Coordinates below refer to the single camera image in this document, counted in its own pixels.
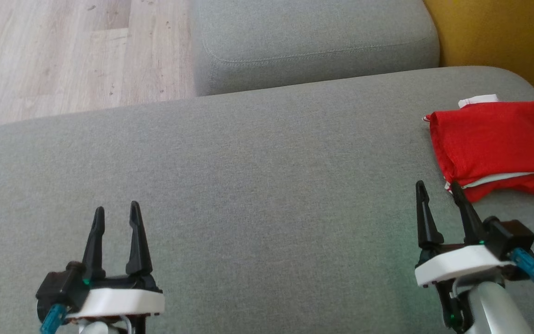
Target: folded red cloth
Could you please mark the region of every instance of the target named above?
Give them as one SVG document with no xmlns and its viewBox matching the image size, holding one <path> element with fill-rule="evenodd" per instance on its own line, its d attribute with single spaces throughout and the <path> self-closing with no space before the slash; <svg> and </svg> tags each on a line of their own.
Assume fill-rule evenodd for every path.
<svg viewBox="0 0 534 334">
<path fill-rule="evenodd" d="M 469 104 L 426 117 L 445 179 L 457 180 L 470 201 L 499 188 L 534 194 L 534 101 Z"/>
</svg>

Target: stitched seam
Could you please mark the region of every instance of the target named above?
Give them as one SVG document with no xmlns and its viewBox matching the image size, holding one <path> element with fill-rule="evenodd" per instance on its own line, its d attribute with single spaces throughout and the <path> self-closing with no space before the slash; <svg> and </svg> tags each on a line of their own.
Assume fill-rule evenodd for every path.
<svg viewBox="0 0 534 334">
<path fill-rule="evenodd" d="M 203 6 L 199 4 L 199 22 L 204 22 L 203 19 Z M 432 23 L 429 23 L 428 25 L 428 32 L 429 35 L 432 32 L 433 25 Z M 380 47 L 391 47 L 391 46 L 401 46 L 401 45 L 409 45 L 409 44 L 416 44 L 419 42 L 422 42 L 423 40 L 426 40 L 428 38 L 431 38 L 432 36 L 426 36 L 424 38 L 412 41 L 412 42 L 405 42 L 405 43 L 398 43 L 398 44 L 387 44 L 387 45 L 368 45 L 368 46 L 356 46 L 356 47 L 347 47 L 343 49 L 332 49 L 327 51 L 316 51 L 316 52 L 306 52 L 306 53 L 297 53 L 294 55 L 284 55 L 284 56 L 278 56 L 278 57 L 270 57 L 270 58 L 259 58 L 259 59 L 250 59 L 250 60 L 232 60 L 232 59 L 222 59 L 216 56 L 216 54 L 209 49 L 207 44 L 205 43 L 205 35 L 206 35 L 206 28 L 203 26 L 201 29 L 201 44 L 203 44 L 203 48 L 208 53 L 208 55 L 211 55 L 215 60 L 219 61 L 220 63 L 232 65 L 232 66 L 242 66 L 243 64 L 251 64 L 251 63 L 269 63 L 270 61 L 286 61 L 286 60 L 293 60 L 293 59 L 307 59 L 307 58 L 313 58 L 313 57 L 319 57 L 324 55 L 329 55 L 331 53 L 352 53 L 357 51 L 365 51 L 369 49 L 375 49 Z"/>
</svg>

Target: white wire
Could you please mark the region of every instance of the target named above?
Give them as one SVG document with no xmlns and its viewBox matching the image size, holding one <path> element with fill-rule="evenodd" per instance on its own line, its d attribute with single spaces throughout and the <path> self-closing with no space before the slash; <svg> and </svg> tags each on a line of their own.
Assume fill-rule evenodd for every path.
<svg viewBox="0 0 534 334">
<path fill-rule="evenodd" d="M 125 326 L 127 326 L 127 334 L 132 334 L 133 327 L 131 326 L 131 321 L 129 318 L 127 318 L 125 315 L 119 315 L 121 317 L 121 320 L 125 322 Z"/>
</svg>

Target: gray fabric surface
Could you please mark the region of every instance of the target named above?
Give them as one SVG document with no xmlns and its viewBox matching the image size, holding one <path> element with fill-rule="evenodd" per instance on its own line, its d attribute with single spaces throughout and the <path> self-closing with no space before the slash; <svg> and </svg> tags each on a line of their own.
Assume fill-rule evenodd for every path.
<svg viewBox="0 0 534 334">
<path fill-rule="evenodd" d="M 413 275 L 417 180 L 463 237 L 421 117 L 486 93 L 534 100 L 511 72 L 438 68 L 0 127 L 0 333 L 38 330 L 34 293 L 81 259 L 99 205 L 124 272 L 133 199 L 166 295 L 150 334 L 448 333 Z M 534 231 L 532 195 L 476 207 Z M 534 328 L 534 285 L 507 287 Z"/>
<path fill-rule="evenodd" d="M 421 0 L 193 0 L 198 95 L 438 66 Z"/>
</svg>

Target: yellow upholstery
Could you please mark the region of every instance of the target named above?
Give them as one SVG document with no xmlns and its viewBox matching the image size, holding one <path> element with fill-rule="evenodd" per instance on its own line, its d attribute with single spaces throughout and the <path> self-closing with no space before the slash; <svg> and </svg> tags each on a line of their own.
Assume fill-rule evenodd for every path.
<svg viewBox="0 0 534 334">
<path fill-rule="evenodd" d="M 441 66 L 506 68 L 534 86 L 534 0 L 424 0 Z"/>
</svg>

